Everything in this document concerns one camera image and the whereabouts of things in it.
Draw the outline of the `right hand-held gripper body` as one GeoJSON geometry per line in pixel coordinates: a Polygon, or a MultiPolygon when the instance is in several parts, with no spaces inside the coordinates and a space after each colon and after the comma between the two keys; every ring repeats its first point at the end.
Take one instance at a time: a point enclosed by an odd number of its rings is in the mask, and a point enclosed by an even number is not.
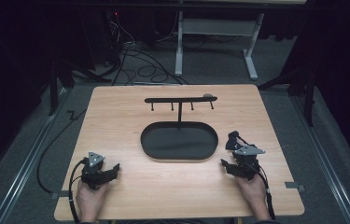
{"type": "Polygon", "coordinates": [[[235,168],[235,176],[247,178],[251,180],[254,175],[260,171],[259,160],[257,156],[259,154],[265,154],[266,151],[260,149],[254,145],[241,146],[232,152],[232,156],[237,162],[235,168]]]}

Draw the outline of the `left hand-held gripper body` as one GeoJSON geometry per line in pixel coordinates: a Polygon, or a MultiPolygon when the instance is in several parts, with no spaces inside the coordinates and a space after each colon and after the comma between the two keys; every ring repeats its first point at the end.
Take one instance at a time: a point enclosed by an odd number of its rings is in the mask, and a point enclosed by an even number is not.
{"type": "Polygon", "coordinates": [[[98,190],[105,182],[104,173],[102,172],[104,160],[105,157],[100,154],[91,151],[88,154],[87,161],[82,169],[81,180],[90,189],[98,190]]]}

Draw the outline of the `person's left hand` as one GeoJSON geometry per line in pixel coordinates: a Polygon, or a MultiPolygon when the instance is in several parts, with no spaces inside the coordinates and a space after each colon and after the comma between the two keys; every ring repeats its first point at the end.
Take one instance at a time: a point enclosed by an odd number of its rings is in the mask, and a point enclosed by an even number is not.
{"type": "Polygon", "coordinates": [[[90,189],[86,183],[78,182],[77,205],[80,210],[81,223],[96,223],[105,201],[107,189],[107,184],[102,185],[99,189],[90,189]]]}

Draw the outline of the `person's right hand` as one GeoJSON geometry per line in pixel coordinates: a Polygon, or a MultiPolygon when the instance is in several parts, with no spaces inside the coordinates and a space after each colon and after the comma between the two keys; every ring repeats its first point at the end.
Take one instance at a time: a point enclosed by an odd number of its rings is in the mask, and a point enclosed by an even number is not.
{"type": "Polygon", "coordinates": [[[265,185],[263,180],[255,175],[251,180],[235,177],[238,186],[257,222],[271,219],[266,204],[265,185]]]}

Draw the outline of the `grey tape piece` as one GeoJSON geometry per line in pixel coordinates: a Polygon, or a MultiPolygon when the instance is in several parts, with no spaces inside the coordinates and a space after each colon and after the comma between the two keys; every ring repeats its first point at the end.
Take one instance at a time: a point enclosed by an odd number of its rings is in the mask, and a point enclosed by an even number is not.
{"type": "Polygon", "coordinates": [[[50,198],[52,200],[58,200],[61,197],[67,197],[68,198],[69,191],[68,190],[61,190],[59,192],[52,192],[50,194],[50,198]]]}
{"type": "Polygon", "coordinates": [[[286,182],[285,186],[287,189],[296,189],[298,192],[305,191],[305,186],[299,184],[298,182],[286,182]]]}

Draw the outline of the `black hook rack with oval tray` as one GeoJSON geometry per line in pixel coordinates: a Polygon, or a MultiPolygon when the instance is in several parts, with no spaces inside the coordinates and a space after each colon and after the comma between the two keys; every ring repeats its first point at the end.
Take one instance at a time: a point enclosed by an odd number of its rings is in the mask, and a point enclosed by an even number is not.
{"type": "Polygon", "coordinates": [[[200,121],[182,120],[183,104],[208,102],[214,108],[213,97],[175,97],[175,98],[146,98],[145,102],[154,104],[178,104],[177,121],[157,121],[150,123],[142,131],[140,142],[143,151],[155,160],[206,160],[217,148],[217,132],[210,125],[200,121]]]}

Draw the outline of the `black metal stand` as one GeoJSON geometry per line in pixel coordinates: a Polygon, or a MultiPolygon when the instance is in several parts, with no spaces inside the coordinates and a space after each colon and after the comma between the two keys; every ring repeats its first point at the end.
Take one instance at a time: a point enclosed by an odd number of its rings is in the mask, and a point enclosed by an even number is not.
{"type": "Polygon", "coordinates": [[[92,80],[98,82],[111,82],[110,79],[100,77],[94,74],[92,71],[70,63],[67,60],[54,60],[49,68],[50,116],[52,116],[59,109],[58,82],[61,82],[65,89],[74,88],[75,81],[73,80],[73,71],[76,71],[84,77],[91,78],[92,80]]]}
{"type": "Polygon", "coordinates": [[[312,66],[303,66],[286,72],[279,77],[273,78],[261,85],[258,85],[260,91],[284,84],[287,82],[289,87],[287,93],[289,96],[304,96],[303,115],[309,126],[313,126],[313,105],[315,93],[315,69],[312,66]]]}

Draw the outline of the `dark equipment box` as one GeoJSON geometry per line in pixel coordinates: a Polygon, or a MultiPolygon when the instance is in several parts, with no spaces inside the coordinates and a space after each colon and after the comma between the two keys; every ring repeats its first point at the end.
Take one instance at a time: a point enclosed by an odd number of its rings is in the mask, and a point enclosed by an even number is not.
{"type": "Polygon", "coordinates": [[[113,65],[122,49],[119,25],[108,9],[86,9],[81,12],[93,63],[113,65]]]}

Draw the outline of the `aluminium floor rail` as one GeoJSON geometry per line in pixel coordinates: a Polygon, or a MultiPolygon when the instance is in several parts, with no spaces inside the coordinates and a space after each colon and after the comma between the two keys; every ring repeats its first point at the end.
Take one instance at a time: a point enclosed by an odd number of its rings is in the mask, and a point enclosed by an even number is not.
{"type": "Polygon", "coordinates": [[[303,106],[301,100],[298,97],[290,96],[290,101],[293,104],[301,122],[308,133],[309,138],[315,149],[316,159],[321,167],[322,173],[325,176],[329,188],[343,214],[343,218],[347,224],[350,224],[350,198],[349,195],[337,175],[334,167],[331,164],[329,156],[326,154],[320,140],[317,137],[315,129],[308,123],[307,119],[304,117],[303,106]]]}
{"type": "Polygon", "coordinates": [[[27,154],[27,157],[24,159],[20,170],[15,175],[9,190],[7,191],[6,197],[0,204],[0,224],[4,224],[7,221],[15,203],[19,199],[31,172],[37,164],[39,156],[42,154],[42,145],[48,136],[49,130],[56,119],[59,110],[66,102],[69,94],[70,90],[67,90],[66,88],[62,88],[60,90],[59,103],[57,107],[50,112],[48,117],[45,119],[42,128],[40,129],[31,149],[27,154]]]}

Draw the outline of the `white metal desk frame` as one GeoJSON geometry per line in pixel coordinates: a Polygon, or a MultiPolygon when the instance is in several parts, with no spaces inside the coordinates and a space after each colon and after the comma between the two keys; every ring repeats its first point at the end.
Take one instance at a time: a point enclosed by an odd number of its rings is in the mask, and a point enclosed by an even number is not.
{"type": "Polygon", "coordinates": [[[251,80],[258,79],[258,73],[252,59],[264,13],[258,14],[253,21],[229,21],[213,19],[184,18],[183,12],[177,13],[177,47],[175,54],[175,75],[183,73],[183,35],[225,35],[249,37],[249,46],[243,49],[245,65],[251,80]]]}

